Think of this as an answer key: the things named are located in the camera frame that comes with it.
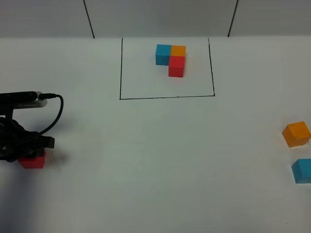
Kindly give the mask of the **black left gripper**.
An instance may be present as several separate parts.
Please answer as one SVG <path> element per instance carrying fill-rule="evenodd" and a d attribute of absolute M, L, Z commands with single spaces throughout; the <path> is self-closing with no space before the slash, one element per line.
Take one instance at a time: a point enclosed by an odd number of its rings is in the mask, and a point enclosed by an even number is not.
<path fill-rule="evenodd" d="M 18 159 L 34 159 L 44 155 L 45 149 L 54 149 L 55 139 L 40 136 L 34 145 L 21 143 L 23 139 L 35 136 L 36 132 L 26 131 L 15 120 L 0 118 L 0 160 L 13 162 Z"/>

